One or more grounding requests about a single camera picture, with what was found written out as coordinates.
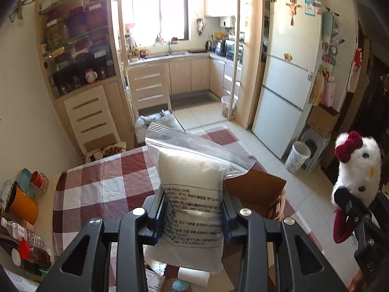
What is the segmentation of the white plush cat toy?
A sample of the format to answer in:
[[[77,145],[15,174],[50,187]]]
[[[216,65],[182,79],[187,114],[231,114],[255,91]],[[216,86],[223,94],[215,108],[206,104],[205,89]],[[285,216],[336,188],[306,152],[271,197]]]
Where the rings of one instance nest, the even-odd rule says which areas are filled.
[[[381,155],[374,138],[362,137],[356,131],[339,134],[334,153],[339,170],[331,193],[331,202],[336,209],[333,239],[335,243],[342,243],[354,232],[357,222],[336,203],[335,193],[344,187],[366,207],[370,206],[379,190]]]

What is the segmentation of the white paper cup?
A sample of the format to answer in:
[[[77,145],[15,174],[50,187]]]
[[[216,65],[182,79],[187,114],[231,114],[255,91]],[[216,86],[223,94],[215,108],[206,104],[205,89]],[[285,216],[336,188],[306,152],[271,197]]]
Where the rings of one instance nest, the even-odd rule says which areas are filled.
[[[201,270],[194,270],[180,267],[177,277],[184,282],[206,287],[208,285],[211,273]]]

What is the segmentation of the clear bag of white powder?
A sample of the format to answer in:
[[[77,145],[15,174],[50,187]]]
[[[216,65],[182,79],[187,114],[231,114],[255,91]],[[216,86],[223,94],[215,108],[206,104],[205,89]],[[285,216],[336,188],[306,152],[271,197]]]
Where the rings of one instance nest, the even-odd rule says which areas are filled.
[[[223,183],[242,176],[253,158],[211,140],[152,123],[145,142],[168,200],[161,238],[144,251],[172,266],[218,273],[223,265]]]

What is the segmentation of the clear plastic water bottle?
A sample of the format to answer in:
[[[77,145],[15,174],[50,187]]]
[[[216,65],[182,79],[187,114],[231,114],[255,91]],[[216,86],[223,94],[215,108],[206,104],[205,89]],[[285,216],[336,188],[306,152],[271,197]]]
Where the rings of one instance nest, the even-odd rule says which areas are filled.
[[[30,246],[45,249],[44,240],[31,232],[30,230],[22,227],[15,221],[7,221],[5,218],[1,218],[1,226],[5,228],[10,236],[18,242],[25,241]]]

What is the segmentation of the red white checkered tablecloth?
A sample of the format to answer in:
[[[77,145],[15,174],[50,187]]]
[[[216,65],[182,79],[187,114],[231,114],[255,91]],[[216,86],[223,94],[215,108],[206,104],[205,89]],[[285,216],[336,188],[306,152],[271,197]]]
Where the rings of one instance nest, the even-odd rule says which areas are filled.
[[[194,131],[205,139],[250,155],[245,147],[248,144],[238,140],[225,126]],[[141,206],[147,196],[153,195],[152,187],[159,185],[158,174],[147,147],[139,147],[128,152],[103,158],[86,165],[70,169],[61,174],[53,198],[53,255],[55,261],[76,237],[87,221],[100,217],[111,220],[123,217],[132,209]],[[296,213],[288,200],[285,200],[285,216],[296,217],[317,247],[323,248],[305,223],[300,213]],[[184,291],[235,291],[238,275],[238,257],[241,248],[234,253],[225,251],[224,269],[212,274],[206,287],[184,284]],[[166,266],[165,282],[161,291],[175,291],[179,268]]]

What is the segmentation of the brown cardboard box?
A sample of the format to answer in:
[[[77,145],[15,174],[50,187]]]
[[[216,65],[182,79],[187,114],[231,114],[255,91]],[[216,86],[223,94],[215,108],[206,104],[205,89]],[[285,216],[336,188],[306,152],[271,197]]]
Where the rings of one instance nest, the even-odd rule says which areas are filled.
[[[282,220],[285,217],[285,186],[285,180],[267,173],[258,164],[244,175],[224,182],[228,194],[239,198],[244,208],[273,220]]]

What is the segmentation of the orange cup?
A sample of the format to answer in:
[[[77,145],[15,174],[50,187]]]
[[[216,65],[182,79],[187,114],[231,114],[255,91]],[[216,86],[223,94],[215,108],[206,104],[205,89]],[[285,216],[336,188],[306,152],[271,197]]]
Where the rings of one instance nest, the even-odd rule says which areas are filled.
[[[38,205],[17,185],[10,192],[6,211],[12,212],[32,225],[35,224],[38,217]]]

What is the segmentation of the patterned white waste bin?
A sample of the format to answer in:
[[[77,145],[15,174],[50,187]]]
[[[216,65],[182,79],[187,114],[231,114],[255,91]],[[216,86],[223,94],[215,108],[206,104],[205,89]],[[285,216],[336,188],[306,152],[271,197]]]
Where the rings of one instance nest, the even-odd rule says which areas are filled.
[[[309,147],[304,142],[296,140],[292,144],[290,153],[285,161],[285,168],[290,173],[296,173],[310,156],[311,150]]]

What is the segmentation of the grey plastic stool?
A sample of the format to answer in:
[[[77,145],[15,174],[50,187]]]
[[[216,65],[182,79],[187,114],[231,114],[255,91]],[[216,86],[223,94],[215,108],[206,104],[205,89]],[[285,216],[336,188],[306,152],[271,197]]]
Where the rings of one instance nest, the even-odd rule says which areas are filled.
[[[320,162],[322,155],[330,142],[330,135],[322,137],[313,128],[305,126],[300,141],[304,142],[310,149],[311,155],[303,164],[303,169],[306,172],[311,172]]]

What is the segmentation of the cardboard box on stool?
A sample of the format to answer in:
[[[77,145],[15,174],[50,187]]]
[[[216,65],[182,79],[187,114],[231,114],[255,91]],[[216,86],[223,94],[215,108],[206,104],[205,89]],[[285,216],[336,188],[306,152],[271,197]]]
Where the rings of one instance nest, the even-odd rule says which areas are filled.
[[[339,112],[332,107],[313,106],[306,124],[325,138],[333,131],[339,115]]]

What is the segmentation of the pink gift bag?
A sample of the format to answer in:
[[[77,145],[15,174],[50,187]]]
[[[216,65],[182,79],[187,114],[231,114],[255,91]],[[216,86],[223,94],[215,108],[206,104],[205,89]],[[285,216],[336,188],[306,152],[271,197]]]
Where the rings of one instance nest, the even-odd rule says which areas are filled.
[[[321,99],[321,104],[323,106],[326,106],[327,108],[329,108],[333,104],[335,90],[336,90],[336,83],[335,82],[325,82],[324,91],[323,91],[322,99]]]

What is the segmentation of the white chair with cushion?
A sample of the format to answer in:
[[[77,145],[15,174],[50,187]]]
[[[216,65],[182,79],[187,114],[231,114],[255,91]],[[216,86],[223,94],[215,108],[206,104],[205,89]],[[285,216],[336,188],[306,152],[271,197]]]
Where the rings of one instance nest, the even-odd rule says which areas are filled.
[[[135,67],[128,71],[128,77],[135,114],[134,143],[136,146],[144,145],[146,132],[153,122],[183,130],[172,113],[167,63]]]

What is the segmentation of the kitchen base cabinets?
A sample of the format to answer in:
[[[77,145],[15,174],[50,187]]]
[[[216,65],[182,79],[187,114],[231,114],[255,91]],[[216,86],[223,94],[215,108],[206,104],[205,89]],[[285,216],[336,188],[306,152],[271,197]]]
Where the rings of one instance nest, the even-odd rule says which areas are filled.
[[[231,92],[233,61],[210,52],[181,52],[138,60],[131,63],[127,69],[128,85],[130,69],[160,63],[168,64],[170,99],[176,95],[207,92],[220,98]]]

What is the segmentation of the white refrigerator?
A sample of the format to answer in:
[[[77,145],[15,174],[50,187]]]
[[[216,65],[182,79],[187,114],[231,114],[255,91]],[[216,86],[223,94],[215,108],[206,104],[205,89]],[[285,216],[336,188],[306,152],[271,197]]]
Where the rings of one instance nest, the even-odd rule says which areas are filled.
[[[265,71],[252,131],[279,159],[310,112],[321,39],[319,1],[270,0]]]

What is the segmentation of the wooden display shelf cabinet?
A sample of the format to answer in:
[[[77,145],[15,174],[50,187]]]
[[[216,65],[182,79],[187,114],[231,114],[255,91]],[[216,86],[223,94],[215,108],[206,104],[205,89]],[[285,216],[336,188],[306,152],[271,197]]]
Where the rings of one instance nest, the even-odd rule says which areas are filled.
[[[35,31],[52,101],[102,85],[123,94],[114,19],[115,0],[37,0]]]

